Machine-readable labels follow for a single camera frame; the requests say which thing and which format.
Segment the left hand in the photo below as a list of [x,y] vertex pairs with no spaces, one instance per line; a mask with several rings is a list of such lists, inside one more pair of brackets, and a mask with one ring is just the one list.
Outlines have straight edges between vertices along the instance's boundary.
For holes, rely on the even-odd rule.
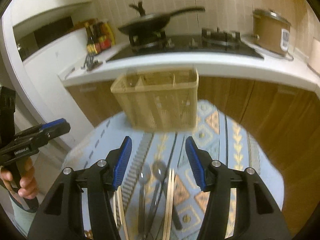
[[5,187],[8,189],[13,198],[20,203],[20,198],[34,199],[39,192],[39,187],[34,177],[34,173],[35,168],[33,166],[33,161],[30,157],[28,157],[24,161],[23,175],[21,176],[20,180],[21,188],[17,193],[14,192],[11,187],[13,176],[11,172],[4,167],[1,167],[1,180],[3,181]]

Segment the left forearm grey sleeve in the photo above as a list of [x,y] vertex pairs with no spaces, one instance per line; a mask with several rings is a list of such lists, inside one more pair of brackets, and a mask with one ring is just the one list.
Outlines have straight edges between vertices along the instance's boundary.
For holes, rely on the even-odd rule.
[[27,238],[36,212],[25,211],[22,205],[10,193],[9,197],[14,211],[13,224],[16,226],[18,231]]

